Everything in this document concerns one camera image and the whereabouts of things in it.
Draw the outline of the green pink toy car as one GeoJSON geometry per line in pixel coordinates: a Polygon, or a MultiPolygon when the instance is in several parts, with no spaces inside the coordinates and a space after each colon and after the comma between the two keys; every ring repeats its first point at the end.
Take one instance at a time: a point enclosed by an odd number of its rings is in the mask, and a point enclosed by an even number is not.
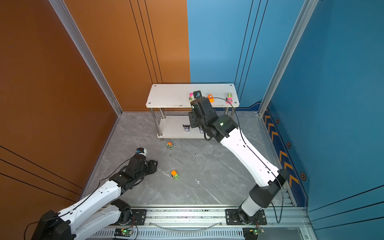
{"type": "Polygon", "coordinates": [[[233,95],[232,95],[232,93],[228,93],[226,101],[227,101],[228,104],[232,104],[233,103],[233,95]]]}

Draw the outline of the orange round toy car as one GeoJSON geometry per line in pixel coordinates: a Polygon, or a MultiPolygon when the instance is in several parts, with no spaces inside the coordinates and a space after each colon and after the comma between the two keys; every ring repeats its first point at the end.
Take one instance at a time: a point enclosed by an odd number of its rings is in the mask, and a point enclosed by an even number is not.
{"type": "Polygon", "coordinates": [[[209,99],[210,103],[213,103],[215,101],[215,99],[214,99],[212,94],[208,95],[208,99],[209,99]]]}

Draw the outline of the black purple toy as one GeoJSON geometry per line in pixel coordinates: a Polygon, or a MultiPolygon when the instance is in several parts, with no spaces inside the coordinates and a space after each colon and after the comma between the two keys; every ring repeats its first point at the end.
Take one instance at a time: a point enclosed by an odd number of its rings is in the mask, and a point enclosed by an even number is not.
{"type": "Polygon", "coordinates": [[[190,132],[191,126],[190,125],[183,125],[184,131],[185,132],[190,132]]]}

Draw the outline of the orange green toy car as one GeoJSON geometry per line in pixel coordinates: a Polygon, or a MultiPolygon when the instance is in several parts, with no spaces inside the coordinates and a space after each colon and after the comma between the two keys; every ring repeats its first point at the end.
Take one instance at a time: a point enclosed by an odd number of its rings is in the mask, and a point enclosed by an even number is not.
{"type": "Polygon", "coordinates": [[[172,177],[175,179],[175,180],[178,180],[180,178],[180,175],[177,173],[177,171],[175,170],[172,170],[171,172],[171,175],[172,177]]]}

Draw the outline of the orange green wheeled toy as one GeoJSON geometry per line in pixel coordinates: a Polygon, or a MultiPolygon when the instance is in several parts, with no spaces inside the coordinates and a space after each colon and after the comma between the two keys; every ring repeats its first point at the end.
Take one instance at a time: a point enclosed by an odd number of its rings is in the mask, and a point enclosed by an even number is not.
{"type": "Polygon", "coordinates": [[[172,150],[173,147],[174,147],[174,146],[173,146],[173,144],[172,144],[171,142],[168,142],[168,143],[167,143],[167,148],[168,148],[168,149],[172,150]]]}

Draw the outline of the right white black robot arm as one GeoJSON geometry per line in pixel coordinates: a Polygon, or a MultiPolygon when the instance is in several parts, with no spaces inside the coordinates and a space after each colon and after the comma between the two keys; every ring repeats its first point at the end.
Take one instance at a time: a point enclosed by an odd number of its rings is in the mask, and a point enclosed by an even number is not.
{"type": "Polygon", "coordinates": [[[276,194],[283,190],[289,172],[270,163],[246,138],[238,117],[219,116],[210,99],[200,97],[191,101],[189,112],[191,128],[203,131],[207,141],[212,139],[231,151],[247,168],[255,180],[255,186],[239,207],[240,220],[248,225],[261,209],[272,203],[276,194]]]}

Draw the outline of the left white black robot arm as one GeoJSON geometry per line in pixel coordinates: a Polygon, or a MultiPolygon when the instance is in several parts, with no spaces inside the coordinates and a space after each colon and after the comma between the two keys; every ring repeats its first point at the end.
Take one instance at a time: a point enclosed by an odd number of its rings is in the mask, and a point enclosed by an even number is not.
{"type": "Polygon", "coordinates": [[[158,161],[137,153],[121,164],[121,169],[77,203],[58,211],[48,211],[36,222],[33,240],[85,240],[111,225],[134,225],[131,206],[120,196],[157,171],[158,161]]]}

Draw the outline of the white two-tier shelf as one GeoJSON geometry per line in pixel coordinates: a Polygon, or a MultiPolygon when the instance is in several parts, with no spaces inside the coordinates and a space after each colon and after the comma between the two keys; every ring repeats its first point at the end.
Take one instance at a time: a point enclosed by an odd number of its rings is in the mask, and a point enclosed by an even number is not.
{"type": "Polygon", "coordinates": [[[169,115],[164,109],[182,109],[190,112],[190,93],[201,91],[202,96],[212,94],[215,101],[213,108],[225,109],[238,108],[240,100],[234,84],[153,84],[147,99],[146,107],[151,110],[157,128],[157,137],[163,139],[203,139],[199,128],[185,132],[183,125],[190,123],[188,115],[169,115]],[[233,95],[233,103],[226,101],[228,93],[233,95]]]}

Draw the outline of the left circuit board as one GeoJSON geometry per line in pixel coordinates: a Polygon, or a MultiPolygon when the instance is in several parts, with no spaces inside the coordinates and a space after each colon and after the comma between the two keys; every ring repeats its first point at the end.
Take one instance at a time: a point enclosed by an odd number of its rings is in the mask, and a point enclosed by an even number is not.
{"type": "Polygon", "coordinates": [[[113,238],[116,239],[117,237],[131,237],[133,235],[132,229],[115,229],[113,238]]]}

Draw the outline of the circuit board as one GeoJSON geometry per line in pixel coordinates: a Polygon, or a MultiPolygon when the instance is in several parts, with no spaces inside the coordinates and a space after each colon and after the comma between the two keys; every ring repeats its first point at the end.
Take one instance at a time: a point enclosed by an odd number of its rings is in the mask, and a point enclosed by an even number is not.
{"type": "Polygon", "coordinates": [[[243,236],[245,240],[257,240],[265,230],[260,226],[254,228],[243,228],[243,236]]]}
{"type": "Polygon", "coordinates": [[[117,237],[131,237],[133,235],[132,229],[115,229],[113,238],[116,239],[117,237]]]}

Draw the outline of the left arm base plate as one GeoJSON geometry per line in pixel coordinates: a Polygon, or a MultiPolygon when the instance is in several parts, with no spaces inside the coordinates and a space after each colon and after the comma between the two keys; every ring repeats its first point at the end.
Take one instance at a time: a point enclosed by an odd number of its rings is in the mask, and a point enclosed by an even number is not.
{"type": "Polygon", "coordinates": [[[147,216],[146,209],[125,210],[121,213],[118,221],[113,225],[117,226],[143,226],[147,216]]]}

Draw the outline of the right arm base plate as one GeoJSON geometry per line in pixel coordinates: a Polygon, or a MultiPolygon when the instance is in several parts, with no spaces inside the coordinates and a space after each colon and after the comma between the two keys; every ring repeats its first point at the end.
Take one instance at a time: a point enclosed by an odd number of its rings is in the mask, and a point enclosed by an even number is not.
{"type": "Polygon", "coordinates": [[[226,209],[227,225],[267,225],[267,218],[264,210],[257,211],[252,217],[249,217],[241,209],[226,209]]]}

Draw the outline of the aluminium front rail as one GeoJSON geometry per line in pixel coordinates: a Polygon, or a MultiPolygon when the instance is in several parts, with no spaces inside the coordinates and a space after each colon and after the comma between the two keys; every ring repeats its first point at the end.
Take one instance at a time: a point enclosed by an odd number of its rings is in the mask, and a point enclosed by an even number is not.
{"type": "MultiPolygon", "coordinates": [[[[229,206],[195,206],[195,207],[142,207],[133,209],[146,209],[147,216],[143,226],[153,226],[167,231],[177,228],[195,228],[196,230],[209,229],[216,226],[238,226],[242,228],[256,227],[258,225],[227,225],[226,209],[239,209],[229,206]]],[[[303,208],[279,207],[273,205],[262,209],[267,218],[267,227],[274,228],[300,228],[303,238],[315,240],[315,232],[303,208]]],[[[132,228],[133,226],[116,226],[117,228],[132,228]]]]}

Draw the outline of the aluminium corner post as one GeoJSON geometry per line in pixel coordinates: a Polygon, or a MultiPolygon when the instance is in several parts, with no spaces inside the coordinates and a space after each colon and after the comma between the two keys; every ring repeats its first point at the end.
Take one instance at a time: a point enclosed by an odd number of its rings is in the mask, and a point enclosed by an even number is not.
{"type": "Polygon", "coordinates": [[[286,68],[296,50],[298,43],[311,19],[311,16],[318,4],[318,0],[307,0],[304,1],[304,4],[301,8],[301,11],[298,15],[298,18],[295,22],[295,25],[291,31],[291,34],[288,38],[286,46],[283,50],[281,58],[277,64],[277,67],[274,71],[274,74],[271,78],[271,81],[267,87],[263,100],[258,110],[259,117],[262,117],[272,100],[272,97],[286,71],[286,68]]]}
{"type": "Polygon", "coordinates": [[[63,24],[71,40],[81,54],[89,70],[93,74],[95,80],[99,84],[111,107],[117,116],[121,117],[123,114],[123,109],[120,106],[115,94],[112,91],[112,88],[110,87],[105,75],[103,74],[99,64],[97,63],[97,60],[95,59],[65,2],[62,0],[49,0],[49,3],[59,17],[61,23],[63,24]]]}

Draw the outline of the left aluminium corner post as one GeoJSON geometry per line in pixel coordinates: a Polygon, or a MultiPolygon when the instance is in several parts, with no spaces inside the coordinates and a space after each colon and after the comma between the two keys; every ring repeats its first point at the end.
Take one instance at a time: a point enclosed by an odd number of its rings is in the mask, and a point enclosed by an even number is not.
{"type": "Polygon", "coordinates": [[[99,84],[111,107],[117,116],[121,117],[123,114],[123,109],[120,106],[115,94],[112,91],[112,88],[110,87],[105,75],[103,74],[99,64],[97,63],[97,60],[95,59],[65,2],[62,0],[49,0],[49,3],[59,17],[61,23],[63,24],[71,40],[81,54],[89,70],[93,74],[95,80],[99,84]]]}

